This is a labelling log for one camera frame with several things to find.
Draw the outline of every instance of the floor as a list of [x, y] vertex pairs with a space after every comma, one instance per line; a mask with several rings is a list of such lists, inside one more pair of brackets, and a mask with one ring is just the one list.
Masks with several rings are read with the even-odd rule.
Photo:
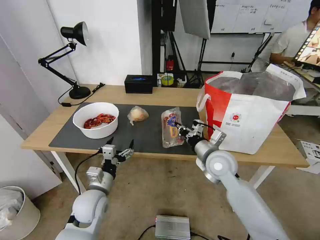
[[[280, 125], [293, 142], [320, 144], [320, 119], [285, 116]], [[69, 154], [76, 165], [85, 155]], [[85, 182], [89, 166], [99, 166], [100, 157], [82, 165]], [[249, 180], [257, 166], [240, 166], [239, 175]], [[296, 169], [275, 168], [258, 188], [259, 194], [278, 217], [291, 240], [320, 239], [320, 177]], [[35, 199], [41, 219], [25, 240], [55, 239], [64, 228], [77, 193], [67, 178], [58, 187]], [[217, 235], [245, 240], [247, 233], [226, 200], [222, 184], [210, 183], [194, 162], [130, 159], [117, 170], [108, 212], [99, 240], [134, 240], [154, 224], [156, 214], [188, 216], [193, 231], [209, 239]], [[154, 239], [150, 229], [142, 240]]]

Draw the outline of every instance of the shopping bag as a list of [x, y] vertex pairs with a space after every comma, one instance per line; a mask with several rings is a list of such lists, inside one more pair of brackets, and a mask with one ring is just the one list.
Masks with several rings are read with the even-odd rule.
[[255, 154], [290, 102], [304, 97], [299, 77], [270, 64], [263, 73], [224, 71], [207, 79], [196, 107], [205, 106], [207, 124], [227, 134], [219, 149]]

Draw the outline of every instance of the lamp base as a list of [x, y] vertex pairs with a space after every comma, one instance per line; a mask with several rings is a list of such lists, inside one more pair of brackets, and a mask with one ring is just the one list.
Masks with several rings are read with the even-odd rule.
[[69, 96], [72, 99], [81, 99], [88, 97], [91, 91], [87, 87], [73, 86], [73, 89], [69, 92]]

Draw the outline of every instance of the wooden table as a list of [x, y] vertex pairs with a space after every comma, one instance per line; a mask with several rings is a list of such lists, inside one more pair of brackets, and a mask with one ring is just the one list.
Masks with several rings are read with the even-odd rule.
[[[286, 67], [289, 67], [291, 70], [290, 72], [299, 76], [304, 82], [311, 85], [312, 88], [317, 90], [319, 93], [315, 97], [320, 96], [320, 84], [313, 83], [314, 77], [310, 76], [307, 71], [303, 71], [302, 67], [295, 67], [294, 65], [284, 62]], [[289, 115], [308, 115], [308, 116], [320, 116], [320, 106], [307, 106], [307, 105], [291, 105], [287, 114]]]
[[[84, 85], [93, 89], [95, 85]], [[106, 85], [98, 90], [87, 102], [110, 102], [115, 104], [135, 104], [135, 105], [156, 105], [156, 106], [195, 106], [199, 89], [183, 88], [153, 88], [153, 94], [126, 94], [124, 86]], [[65, 102], [72, 104], [79, 103], [81, 100], [67, 98]], [[22, 143], [23, 149], [51, 151], [53, 156], [60, 164], [67, 177], [77, 189], [74, 179], [74, 169], [67, 159], [65, 152], [74, 153], [95, 153], [91, 149], [73, 149], [49, 147], [49, 144], [57, 133], [61, 130], [70, 116], [78, 106], [58, 107], [51, 115]], [[200, 119], [205, 121], [205, 112], [202, 111]], [[275, 166], [279, 167], [308, 167], [309, 164], [302, 157], [300, 152], [290, 141], [283, 130], [276, 124], [270, 136], [266, 139], [259, 151], [254, 155], [243, 153], [232, 153], [239, 164], [254, 164], [261, 166], [250, 182], [257, 188], [268, 176]], [[194, 155], [176, 154], [156, 154], [156, 153], [135, 153], [136, 157], [141, 158], [162, 158], [173, 160], [195, 161]], [[85, 188], [78, 179], [81, 191]]]

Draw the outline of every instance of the robotic arm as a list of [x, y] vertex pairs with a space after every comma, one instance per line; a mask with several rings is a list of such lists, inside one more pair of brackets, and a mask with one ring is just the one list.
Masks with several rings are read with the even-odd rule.
[[254, 240], [289, 240], [280, 222], [257, 191], [248, 182], [235, 177], [238, 163], [229, 152], [218, 149], [226, 134], [215, 130], [208, 142], [202, 137], [204, 122], [195, 120], [192, 130], [176, 123], [197, 154], [196, 164], [213, 183], [220, 181], [227, 189], [227, 199]]
[[[68, 223], [56, 240], [96, 240], [98, 238], [117, 166], [134, 153], [133, 140], [129, 148], [122, 152], [116, 151], [116, 146], [111, 145], [111, 142], [112, 140], [101, 148], [102, 168], [90, 167], [86, 172], [90, 181], [89, 188], [74, 201]], [[89, 226], [83, 227], [80, 224], [89, 224]]]

